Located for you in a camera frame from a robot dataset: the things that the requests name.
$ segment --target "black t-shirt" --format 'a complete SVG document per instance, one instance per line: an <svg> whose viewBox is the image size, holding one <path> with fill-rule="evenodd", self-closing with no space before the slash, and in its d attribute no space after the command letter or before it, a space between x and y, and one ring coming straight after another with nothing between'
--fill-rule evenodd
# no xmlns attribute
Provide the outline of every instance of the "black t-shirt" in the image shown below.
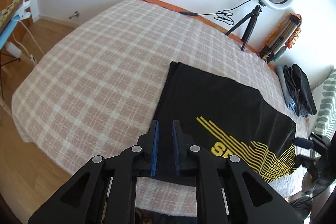
<svg viewBox="0 0 336 224"><path fill-rule="evenodd" d="M295 122L257 89L232 79L171 62L153 119L160 123L154 178L194 186L194 180L176 175L173 120L180 120L183 133L197 145L215 156L238 155L267 182L296 169Z"/></svg>

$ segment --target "plaid blanket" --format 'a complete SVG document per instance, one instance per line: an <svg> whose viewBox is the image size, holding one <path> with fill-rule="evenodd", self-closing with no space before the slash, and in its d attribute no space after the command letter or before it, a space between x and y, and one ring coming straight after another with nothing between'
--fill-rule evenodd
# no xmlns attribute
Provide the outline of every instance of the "plaid blanket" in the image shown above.
<svg viewBox="0 0 336 224"><path fill-rule="evenodd" d="M296 136L308 136L305 119L287 109L278 77L264 61L215 28L140 0L102 12L43 57L13 96L17 130L70 174L94 155L119 155L147 132L171 61L260 90L296 122ZM299 168L271 185L290 195L300 190L304 173ZM138 178L136 206L196 216L196 191Z"/></svg>

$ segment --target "silver screw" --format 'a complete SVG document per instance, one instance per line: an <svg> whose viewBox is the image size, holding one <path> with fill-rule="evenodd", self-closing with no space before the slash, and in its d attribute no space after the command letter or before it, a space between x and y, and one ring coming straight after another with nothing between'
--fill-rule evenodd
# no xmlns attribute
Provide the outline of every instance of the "silver screw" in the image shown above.
<svg viewBox="0 0 336 224"><path fill-rule="evenodd" d="M190 150L191 150L192 152L198 152L198 151L200 151L200 147L199 147L198 145L192 145L192 146L190 147Z"/></svg>
<svg viewBox="0 0 336 224"><path fill-rule="evenodd" d="M92 161L96 164L100 163L103 160L102 156L94 156Z"/></svg>
<svg viewBox="0 0 336 224"><path fill-rule="evenodd" d="M133 152L140 152L142 150L142 147L140 145L134 145L132 147Z"/></svg>
<svg viewBox="0 0 336 224"><path fill-rule="evenodd" d="M238 161L240 161L240 158L238 156L236 156L236 155L231 155L230 156L230 160L232 162L238 162Z"/></svg>

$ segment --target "green and white striped curtain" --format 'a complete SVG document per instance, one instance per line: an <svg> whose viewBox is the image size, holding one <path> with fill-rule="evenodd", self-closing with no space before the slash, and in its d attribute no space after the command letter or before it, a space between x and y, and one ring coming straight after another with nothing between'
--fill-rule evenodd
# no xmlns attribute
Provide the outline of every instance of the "green and white striped curtain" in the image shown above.
<svg viewBox="0 0 336 224"><path fill-rule="evenodd" d="M313 131L331 139L336 123L336 69L322 83L322 88L322 100L317 105L318 118Z"/></svg>

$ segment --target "yellow line pattern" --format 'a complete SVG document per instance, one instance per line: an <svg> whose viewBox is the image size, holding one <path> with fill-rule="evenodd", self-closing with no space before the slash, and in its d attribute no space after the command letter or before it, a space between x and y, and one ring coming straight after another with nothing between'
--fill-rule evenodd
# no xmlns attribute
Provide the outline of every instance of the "yellow line pattern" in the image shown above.
<svg viewBox="0 0 336 224"><path fill-rule="evenodd" d="M253 170L255 170L266 182L271 182L293 173L295 148L291 145L277 159L276 155L269 151L266 144L251 141L251 146L237 141L233 136L228 136L215 125L211 120L206 120L202 116L196 120L225 145L233 154L241 157Z"/></svg>

